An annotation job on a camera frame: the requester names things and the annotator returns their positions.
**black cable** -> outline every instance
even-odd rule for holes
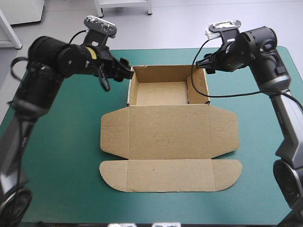
[[[302,104],[301,104],[295,97],[293,97],[293,96],[291,96],[291,95],[289,95],[289,94],[287,94],[287,93],[285,93],[285,92],[279,91],[279,90],[255,91],[255,92],[242,93],[242,94],[235,94],[235,95],[226,95],[226,96],[211,96],[211,95],[208,95],[208,94],[205,94],[205,93],[199,91],[199,90],[196,88],[195,84],[194,84],[194,79],[193,79],[193,68],[194,68],[194,64],[195,64],[195,61],[196,61],[196,59],[197,59],[199,53],[201,52],[201,50],[202,50],[202,48],[205,46],[205,44],[208,43],[208,41],[209,41],[209,40],[206,40],[206,41],[202,44],[202,46],[200,47],[199,51],[198,51],[197,54],[195,55],[195,58],[194,58],[193,63],[192,63],[192,65],[191,65],[191,73],[190,73],[191,83],[192,83],[192,85],[193,85],[193,87],[194,87],[194,89],[196,90],[197,93],[199,93],[199,94],[201,94],[201,95],[203,95],[203,96],[205,96],[205,97],[209,97],[209,98],[231,98],[231,97],[240,97],[240,96],[251,96],[251,95],[256,95],[256,94],[265,93],[265,92],[273,92],[273,93],[275,93],[275,95],[284,95],[284,96],[288,97],[289,99],[293,100],[295,103],[298,104],[298,106],[300,107],[300,109],[301,109],[302,112],[303,112],[303,106],[302,106]]]
[[[22,156],[23,156],[23,146],[22,146],[22,142],[23,142],[23,135],[22,135],[22,120],[18,118],[18,124],[19,124],[19,149],[18,149],[18,153],[16,155],[18,155],[18,175],[17,175],[17,184],[16,184],[16,192],[14,194],[14,197],[12,199],[12,209],[10,212],[10,218],[9,221],[10,223],[12,223],[14,220],[12,220],[13,218],[13,214],[15,211],[15,206],[16,206],[16,201],[18,198],[18,193],[19,193],[19,187],[20,187],[20,178],[21,178],[21,166],[22,166]]]
[[[26,57],[17,57],[17,58],[15,58],[15,59],[11,62],[11,64],[10,64],[10,73],[11,73],[11,76],[12,76],[13,78],[15,78],[15,79],[21,81],[21,78],[18,77],[18,76],[15,74],[14,70],[13,70],[14,65],[16,65],[19,61],[28,61],[28,59],[27,59]]]
[[[303,111],[303,106],[302,106],[302,104],[299,102],[298,99],[296,99],[295,97],[293,97],[293,96],[291,96],[291,95],[289,95],[289,94],[287,94],[287,93],[283,93],[283,95],[286,96],[287,98],[293,100],[295,103],[297,103],[298,106],[300,107],[300,109]]]
[[[83,32],[86,32],[86,30],[79,31],[79,32],[77,32],[76,34],[74,34],[74,36],[71,38],[69,44],[72,43],[72,41],[74,40],[74,38],[76,38],[77,35],[79,35],[79,34],[81,34],[81,33],[83,33]]]

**box flap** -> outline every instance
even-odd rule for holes
[[[130,106],[102,117],[100,143],[128,159],[212,158],[239,147],[238,120],[207,104]]]
[[[100,165],[105,182],[123,192],[215,192],[239,178],[238,160],[123,160]]]

